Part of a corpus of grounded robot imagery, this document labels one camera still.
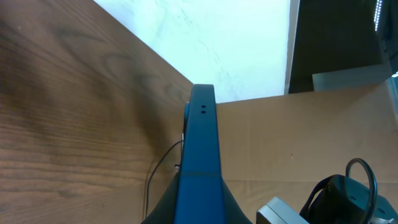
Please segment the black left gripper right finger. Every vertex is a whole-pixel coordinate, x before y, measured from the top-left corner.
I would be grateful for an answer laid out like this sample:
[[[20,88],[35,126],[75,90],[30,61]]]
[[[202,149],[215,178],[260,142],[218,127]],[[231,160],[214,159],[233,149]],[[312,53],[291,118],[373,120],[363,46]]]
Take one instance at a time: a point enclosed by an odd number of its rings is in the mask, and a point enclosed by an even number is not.
[[[223,205],[227,224],[252,224],[240,209],[225,182],[223,182]]]

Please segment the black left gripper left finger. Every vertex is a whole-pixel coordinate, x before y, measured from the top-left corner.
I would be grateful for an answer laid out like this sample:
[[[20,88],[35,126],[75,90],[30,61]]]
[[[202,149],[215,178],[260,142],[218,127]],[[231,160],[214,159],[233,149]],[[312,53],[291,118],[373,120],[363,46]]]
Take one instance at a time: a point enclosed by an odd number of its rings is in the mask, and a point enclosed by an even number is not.
[[[141,224],[172,224],[174,222],[175,203],[178,193],[180,173],[176,173],[153,211]]]

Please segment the blue screen Galaxy smartphone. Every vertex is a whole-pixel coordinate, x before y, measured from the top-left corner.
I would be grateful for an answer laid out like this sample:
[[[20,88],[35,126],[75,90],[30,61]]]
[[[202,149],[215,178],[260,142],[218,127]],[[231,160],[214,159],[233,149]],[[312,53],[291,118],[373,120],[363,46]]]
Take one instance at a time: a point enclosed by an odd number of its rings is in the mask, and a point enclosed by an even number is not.
[[[225,223],[215,89],[193,85],[185,108],[174,223]]]

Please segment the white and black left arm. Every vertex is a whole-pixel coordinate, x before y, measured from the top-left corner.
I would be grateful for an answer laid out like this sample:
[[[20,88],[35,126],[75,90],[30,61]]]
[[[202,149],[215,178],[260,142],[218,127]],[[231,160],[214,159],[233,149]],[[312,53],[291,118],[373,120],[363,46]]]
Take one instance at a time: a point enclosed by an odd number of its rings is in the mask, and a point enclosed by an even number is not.
[[[173,223],[180,174],[176,173],[153,211],[142,223]],[[397,223],[397,212],[384,197],[373,195],[363,184],[342,175],[320,181],[308,200],[296,213],[282,200],[274,197],[256,213],[256,223]],[[223,182],[223,205],[226,223],[252,223],[240,209],[227,185]],[[371,198],[373,212],[367,210]]]

